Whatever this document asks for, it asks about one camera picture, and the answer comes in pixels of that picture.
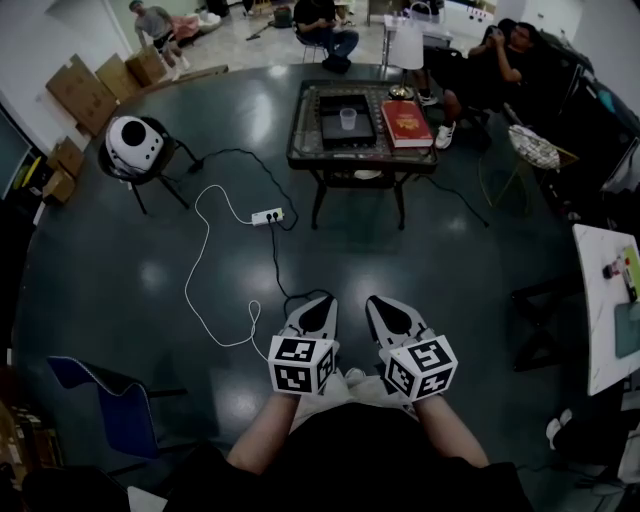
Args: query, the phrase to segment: hand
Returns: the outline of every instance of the hand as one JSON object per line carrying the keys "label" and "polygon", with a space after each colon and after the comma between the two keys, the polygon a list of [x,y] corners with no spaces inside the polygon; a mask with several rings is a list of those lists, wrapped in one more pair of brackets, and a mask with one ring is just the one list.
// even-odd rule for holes
{"label": "hand", "polygon": [[496,46],[504,46],[504,34],[502,33],[502,30],[496,30],[491,34],[490,39],[493,39]]}

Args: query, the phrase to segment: lamp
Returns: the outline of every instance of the lamp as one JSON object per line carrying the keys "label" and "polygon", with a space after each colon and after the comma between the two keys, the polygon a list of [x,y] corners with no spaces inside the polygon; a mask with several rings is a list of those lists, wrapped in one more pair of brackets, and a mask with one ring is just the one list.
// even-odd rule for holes
{"label": "lamp", "polygon": [[406,86],[407,70],[421,69],[424,64],[422,55],[422,30],[411,20],[403,18],[398,25],[396,37],[389,52],[389,64],[402,68],[402,82],[389,89],[394,100],[410,100],[413,92]]}

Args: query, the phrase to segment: black cable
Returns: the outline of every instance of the black cable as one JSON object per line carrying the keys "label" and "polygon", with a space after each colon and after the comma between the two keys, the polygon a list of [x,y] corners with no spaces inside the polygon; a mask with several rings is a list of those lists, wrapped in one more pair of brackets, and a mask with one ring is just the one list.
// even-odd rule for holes
{"label": "black cable", "polygon": [[313,290],[311,290],[310,292],[306,292],[306,293],[300,293],[297,295],[289,295],[284,287],[282,286],[282,283],[280,282],[280,265],[278,264],[278,251],[277,251],[277,244],[276,244],[276,232],[273,229],[273,226],[271,225],[271,214],[267,214],[267,224],[269,225],[269,230],[271,231],[271,244],[273,245],[273,264],[276,267],[276,282],[278,283],[278,287],[280,288],[280,291],[282,292],[282,295],[284,295],[286,297],[284,304],[282,305],[282,309],[284,312],[284,319],[286,320],[289,317],[289,313],[287,312],[287,306],[289,305],[289,302],[291,302],[292,300],[297,300],[297,299],[307,299],[307,300],[311,300],[311,295],[314,293],[324,293],[325,295],[328,295],[329,297],[332,297],[333,295],[331,293],[329,293],[327,290],[323,290],[322,288],[314,288]]}
{"label": "black cable", "polygon": [[240,148],[225,148],[225,149],[221,149],[219,151],[213,151],[211,153],[207,153],[206,155],[204,155],[201,158],[201,160],[204,161],[205,159],[207,159],[209,157],[218,156],[218,155],[221,155],[223,153],[234,153],[234,152],[243,153],[245,155],[251,155],[253,157],[253,159],[260,164],[260,166],[262,167],[264,172],[266,172],[269,175],[269,178],[271,179],[271,182],[276,186],[276,188],[278,189],[278,191],[280,192],[282,197],[284,197],[287,200],[287,203],[289,203],[289,208],[291,208],[291,211],[293,212],[293,216],[294,216],[293,222],[291,223],[291,226],[289,226],[289,227],[284,227],[280,223],[277,223],[277,224],[278,224],[278,226],[280,226],[280,229],[282,229],[283,231],[292,231],[293,228],[298,223],[298,218],[299,218],[298,212],[296,211],[295,207],[293,206],[293,201],[287,195],[287,193],[282,189],[282,186],[280,185],[280,183],[278,183],[277,180],[273,177],[273,173],[267,168],[267,166],[264,164],[264,162],[262,160],[260,160],[260,158],[258,158],[256,156],[256,154],[253,151],[247,151],[246,149],[240,149]]}
{"label": "black cable", "polygon": [[462,202],[466,205],[466,207],[469,209],[469,211],[470,211],[471,213],[473,213],[473,214],[474,214],[474,215],[475,215],[475,216],[480,220],[480,222],[482,222],[482,223],[484,224],[484,227],[485,227],[485,228],[488,228],[488,227],[489,227],[489,223],[488,223],[486,220],[484,220],[484,219],[480,216],[480,214],[479,214],[478,212],[476,212],[476,211],[471,207],[471,205],[467,202],[467,200],[464,198],[464,196],[463,196],[460,192],[458,192],[457,190],[454,190],[454,189],[452,189],[452,188],[447,188],[447,187],[443,187],[442,185],[438,185],[435,181],[433,181],[433,179],[432,179],[430,176],[427,176],[426,174],[423,174],[422,176],[424,176],[425,178],[427,178],[427,179],[428,179],[428,180],[433,184],[433,186],[434,186],[434,187],[436,187],[436,188],[438,188],[438,189],[440,189],[440,190],[443,190],[444,192],[449,192],[449,193],[451,193],[451,194],[455,194],[455,195],[457,195],[460,199],[462,199]]}

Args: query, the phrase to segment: white sneaker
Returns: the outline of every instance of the white sneaker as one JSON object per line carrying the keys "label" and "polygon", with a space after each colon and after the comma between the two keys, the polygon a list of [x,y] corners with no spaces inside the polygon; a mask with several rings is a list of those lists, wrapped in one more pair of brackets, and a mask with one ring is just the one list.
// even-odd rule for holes
{"label": "white sneaker", "polygon": [[456,129],[456,122],[453,122],[451,127],[441,125],[438,128],[438,136],[436,137],[436,148],[447,149],[451,145],[453,140],[453,132]]}
{"label": "white sneaker", "polygon": [[433,93],[429,93],[429,96],[423,96],[418,93],[418,99],[420,100],[420,105],[423,107],[430,107],[431,105],[438,103],[438,98],[436,98]]}
{"label": "white sneaker", "polygon": [[563,427],[569,423],[571,421],[571,419],[573,418],[573,413],[571,412],[571,409],[565,409],[564,411],[562,411],[562,414],[560,415],[560,425],[562,425]]}
{"label": "white sneaker", "polygon": [[556,437],[556,434],[560,432],[560,430],[562,430],[562,425],[557,418],[553,418],[547,425],[545,434],[547,436],[547,439],[549,440],[549,446],[552,450],[556,449],[556,447],[553,445],[553,438]]}

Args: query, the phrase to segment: table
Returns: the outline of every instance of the table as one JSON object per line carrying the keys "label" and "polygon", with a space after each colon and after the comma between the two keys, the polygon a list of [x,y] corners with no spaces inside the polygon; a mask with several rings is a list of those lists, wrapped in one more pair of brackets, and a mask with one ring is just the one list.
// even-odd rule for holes
{"label": "table", "polygon": [[[391,47],[391,34],[398,31],[398,26],[403,18],[391,14],[384,15],[384,39],[382,43],[382,65],[389,65],[389,48]],[[429,23],[428,21],[413,20],[422,31],[423,46],[431,48],[449,48],[453,35],[444,25]]]}
{"label": "table", "polygon": [[[425,149],[395,149],[388,140],[385,121],[380,111],[388,100],[393,82],[305,80],[300,87],[287,146],[287,159],[292,169],[307,170],[318,188],[313,204],[311,227],[318,228],[317,218],[327,188],[393,189],[400,211],[399,229],[405,227],[403,185],[415,174],[432,174],[438,163],[434,147]],[[364,94],[377,135],[373,146],[327,150],[322,144],[318,106],[320,96]],[[382,171],[382,176],[370,180],[354,177],[357,170]],[[403,173],[400,179],[397,173]]]}
{"label": "table", "polygon": [[[602,269],[616,259],[625,247],[634,247],[632,235],[616,233],[606,229],[576,224],[573,226],[581,272],[564,276],[513,292],[517,309],[537,327],[551,315],[563,297],[584,291],[589,318],[589,395],[595,395],[612,386],[640,368],[640,351],[623,358],[616,357],[616,328],[614,309],[618,304],[629,302],[621,276],[605,279]],[[554,296],[542,308],[536,308],[528,298],[553,293]],[[534,359],[541,347],[551,349],[552,354]],[[521,349],[515,370],[526,371],[561,362],[561,349],[546,331],[536,333]]]}

